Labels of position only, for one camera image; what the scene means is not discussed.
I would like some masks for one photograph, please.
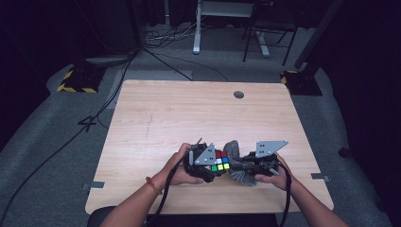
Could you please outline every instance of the gray floor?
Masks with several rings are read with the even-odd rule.
[[[312,29],[300,29],[285,67],[281,66],[285,55],[282,48],[271,47],[271,56],[263,58],[258,47],[251,46],[247,61],[242,62],[245,42],[241,40],[240,29],[205,31],[199,55],[192,54],[192,36],[150,51],[213,67],[229,81],[277,83],[280,82],[280,72],[294,69],[292,65],[312,33]],[[193,80],[225,80],[215,70],[159,57],[180,71],[191,72]],[[48,81],[51,96],[0,153],[1,213],[24,178],[77,133],[80,129],[77,123],[81,119],[97,113],[112,90],[121,66],[107,70],[98,94],[56,92],[68,68],[66,65]],[[129,70],[171,71],[145,51],[138,54]],[[347,143],[346,131],[329,79],[323,71],[318,72],[316,79],[323,96],[293,96],[292,100],[321,171],[332,180],[327,187],[335,205],[334,211],[350,226],[391,226],[386,214],[375,207],[374,189],[355,160],[339,157],[338,150]],[[100,120],[109,125],[112,116],[113,109],[107,109]],[[85,226],[89,217],[84,210],[87,192],[81,187],[95,175],[106,135],[107,129],[97,124],[48,161],[19,192],[4,226]],[[307,224],[302,214],[291,213],[286,226]]]

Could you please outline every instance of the black cable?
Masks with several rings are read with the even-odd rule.
[[[189,76],[185,75],[184,73],[180,72],[178,69],[174,68],[173,66],[169,65],[165,61],[161,60],[159,57],[157,57],[155,54],[152,52],[148,51],[146,48],[144,48],[146,52],[148,52],[151,56],[153,56],[155,59],[159,60],[161,63],[165,64],[167,67],[171,68],[172,70],[176,71],[177,73],[183,75],[185,78],[189,79],[190,81],[193,81]]]
[[[291,175],[289,175],[288,169],[281,163],[279,164],[279,166],[284,169],[284,171],[286,172],[286,177],[287,177],[287,181],[286,181],[286,192],[287,192],[286,208],[284,209],[283,218],[281,219],[281,223],[280,223],[280,227],[283,227],[284,224],[286,223],[287,215],[288,215],[289,202],[290,202],[290,199],[291,199],[291,183],[292,183],[292,180],[291,180]]]
[[[177,28],[177,30],[179,29],[180,32],[186,31],[190,28],[191,26],[187,27],[187,28]],[[160,35],[159,31],[165,31],[167,30],[167,32],[165,32],[165,35],[168,33],[169,30],[171,30],[171,28],[167,29],[155,29],[155,30],[146,30],[145,33],[152,33],[151,37],[153,38],[157,38],[157,37],[161,37],[162,35]]]
[[[180,163],[183,161],[183,159],[186,157],[186,155],[188,155],[188,151],[183,155],[183,157],[180,159],[180,161],[178,161],[176,163],[176,165],[170,170],[170,172],[168,173],[167,179],[166,179],[166,184],[165,184],[165,192],[163,194],[162,200],[160,201],[160,205],[159,208],[157,208],[156,213],[154,214],[154,216],[152,217],[152,219],[150,219],[149,221],[147,221],[147,226],[149,226],[155,219],[157,219],[160,216],[160,213],[162,212],[163,206],[165,205],[166,199],[167,199],[167,194],[168,194],[168,189],[170,187],[170,183],[171,180],[174,177],[174,174],[176,173]]]
[[[217,73],[219,73],[222,77],[224,77],[224,79],[228,82],[228,79],[227,79],[219,70],[217,70],[217,69],[215,69],[215,68],[213,68],[213,67],[207,66],[207,65],[205,65],[205,64],[201,64],[201,63],[197,63],[197,62],[193,62],[193,61],[188,61],[188,60],[183,60],[183,59],[176,58],[176,57],[171,57],[171,56],[168,56],[168,55],[165,55],[165,54],[157,54],[157,53],[153,53],[153,54],[154,54],[154,55],[165,56],[165,57],[167,57],[167,58],[176,59],[176,60],[180,60],[180,61],[184,61],[184,62],[189,62],[189,63],[197,64],[197,65],[200,65],[200,66],[203,66],[203,67],[212,69],[212,70],[216,71]]]
[[[130,57],[129,63],[126,65],[126,68],[124,70],[124,74],[121,77],[121,80],[115,89],[113,95],[103,104],[103,106],[100,108],[100,110],[97,112],[97,114],[94,117],[91,117],[89,122],[83,126],[75,135],[73,135],[66,143],[64,143],[59,149],[57,149],[55,152],[53,152],[47,159],[45,159],[40,165],[38,165],[25,179],[24,181],[18,186],[18,188],[15,190],[15,192],[12,194],[11,198],[9,199],[9,202],[4,209],[3,215],[0,219],[0,227],[3,226],[4,220],[6,219],[6,214],[9,211],[9,208],[11,207],[12,202],[14,201],[15,197],[18,195],[20,190],[24,187],[24,185],[32,178],[32,176],[39,171],[50,159],[52,159],[54,156],[56,156],[60,151],[62,151],[65,147],[67,147],[78,135],[80,135],[81,132],[83,132],[86,127],[88,127],[105,109],[106,107],[112,102],[114,99],[115,95],[117,94],[118,90],[120,89],[120,86],[122,82],[124,81],[125,74],[127,72],[128,66],[131,64],[132,60],[135,58],[138,50],[134,51],[134,53]]]
[[[184,39],[186,39],[186,38],[188,38],[189,36],[192,36],[192,35],[195,35],[195,34],[183,35],[183,33],[182,34],[177,34],[177,32],[174,32],[173,34],[165,35],[164,38],[159,39],[159,44],[149,44],[148,40],[146,40],[145,47],[147,47],[147,48],[166,47],[166,46],[172,44],[175,41],[184,40]]]
[[[103,125],[103,123],[100,121],[99,116],[97,116],[97,122],[98,122],[101,126],[103,126],[103,128],[105,128],[105,129],[107,129],[107,130],[109,129],[109,127]]]
[[[94,27],[92,26],[91,22],[89,21],[88,17],[85,15],[85,13],[83,12],[83,9],[80,7],[79,2],[77,0],[75,0],[75,3],[80,11],[80,14],[82,14],[83,18],[85,19],[86,23],[88,24],[89,28],[92,30],[92,32],[94,33],[95,37],[97,38],[97,40],[108,50],[112,51],[114,54],[131,54],[131,53],[122,53],[122,52],[118,52],[113,50],[112,48],[108,47],[106,44],[103,43],[103,41],[100,39],[100,37],[97,35],[97,33],[95,32]]]
[[[122,59],[122,60],[105,61],[105,62],[90,62],[88,60],[87,61],[90,64],[92,64],[94,67],[109,68],[109,67],[117,66],[119,64],[127,63],[129,60],[130,60],[130,55],[128,55],[125,59]]]

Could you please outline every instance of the chair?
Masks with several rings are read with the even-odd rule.
[[[286,0],[270,0],[270,1],[257,1],[253,5],[253,11],[249,25],[246,27],[245,32],[242,36],[244,39],[248,33],[247,46],[245,48],[244,58],[242,61],[245,62],[248,53],[248,47],[253,31],[267,32],[267,33],[280,33],[283,34],[278,40],[276,45],[270,44],[259,44],[277,47],[286,47],[287,53],[284,57],[283,66],[286,64],[289,50],[292,47],[295,35],[298,27],[295,23],[295,16],[292,10],[288,7]],[[291,41],[288,46],[278,45],[286,36],[288,32],[292,32]]]

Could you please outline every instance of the wooden table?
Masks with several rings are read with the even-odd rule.
[[[234,97],[240,91],[243,98]],[[278,153],[326,206],[333,202],[283,84],[126,80],[99,160],[86,212],[117,205],[157,173],[183,142],[237,140],[240,156],[263,140],[288,140]],[[162,197],[150,209],[155,213]],[[227,173],[212,183],[170,186],[162,214],[280,213],[286,193],[271,184],[245,186]],[[291,202],[289,211],[299,211]]]

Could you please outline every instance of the table leg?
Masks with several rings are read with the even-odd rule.
[[[265,33],[259,32],[259,31],[255,31],[255,33],[256,33],[257,41],[260,44],[259,46],[260,46],[260,49],[262,50],[263,57],[269,57],[270,52],[268,50],[268,47],[266,46],[266,41],[265,41],[265,37],[264,37]]]
[[[197,29],[195,32],[194,49],[192,52],[194,54],[200,54],[201,52],[201,0],[198,0],[197,8]]]

